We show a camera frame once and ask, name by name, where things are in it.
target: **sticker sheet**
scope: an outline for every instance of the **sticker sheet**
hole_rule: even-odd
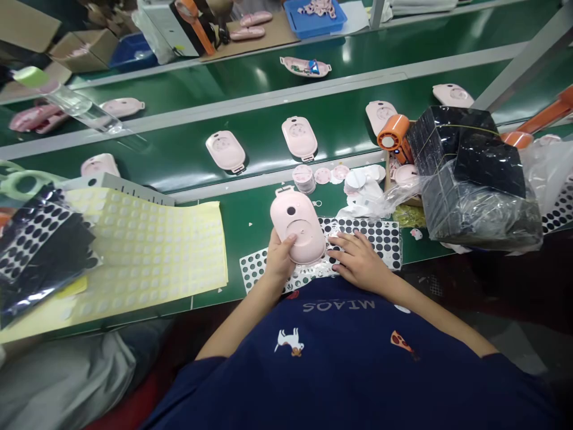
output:
[[[108,188],[68,191],[66,200],[93,225],[103,265],[87,289],[54,297],[0,331],[0,342],[123,314],[227,285],[218,202],[161,206]]]
[[[325,239],[328,239],[329,236],[336,235],[338,231],[353,234],[355,229],[359,229],[366,235],[378,256],[390,270],[398,271],[402,267],[399,223],[382,220],[368,222],[360,218],[319,217],[318,220],[321,224]],[[326,242],[326,249],[344,251],[344,249],[332,245],[328,240]],[[267,266],[267,252],[268,248],[265,248],[239,259],[239,266],[241,267],[241,274],[247,294],[264,275]],[[322,256],[320,262],[312,266],[297,265],[282,290],[283,294],[297,290],[315,278],[338,276],[338,273],[332,270],[332,266],[338,263],[338,260],[325,254]]]

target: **pink plastic lid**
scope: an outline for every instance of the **pink plastic lid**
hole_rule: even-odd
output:
[[[292,172],[292,178],[298,183],[308,182],[312,178],[312,169],[306,164],[300,164]]]
[[[330,182],[330,170],[326,167],[321,167],[315,171],[315,181],[318,184],[324,185]]]
[[[344,180],[346,176],[350,173],[350,169],[344,164],[339,164],[334,169],[332,169],[332,175],[338,180]]]

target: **green scissors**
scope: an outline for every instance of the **green scissors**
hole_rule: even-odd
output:
[[[53,182],[56,186],[66,178],[39,170],[26,170],[11,161],[0,159],[0,170],[7,174],[0,174],[0,194],[4,194],[14,200],[27,201],[34,197],[40,189]],[[20,183],[28,177],[35,180],[34,186],[27,192],[18,189]]]

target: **yellow sticker sheet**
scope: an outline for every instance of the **yellow sticker sheet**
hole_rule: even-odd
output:
[[[103,265],[87,274],[84,292],[54,295],[0,331],[0,343],[227,285],[219,202],[161,206],[108,188],[68,191],[66,200],[93,224]]]

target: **small pink part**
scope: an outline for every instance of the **small pink part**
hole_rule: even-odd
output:
[[[330,177],[331,177],[330,170],[325,167],[321,167],[320,169],[317,169],[315,171],[315,181],[318,184],[324,185],[326,183],[329,183]]]
[[[332,174],[338,180],[346,179],[346,176],[349,173],[350,173],[350,169],[348,167],[346,167],[344,164],[340,164],[332,170]]]

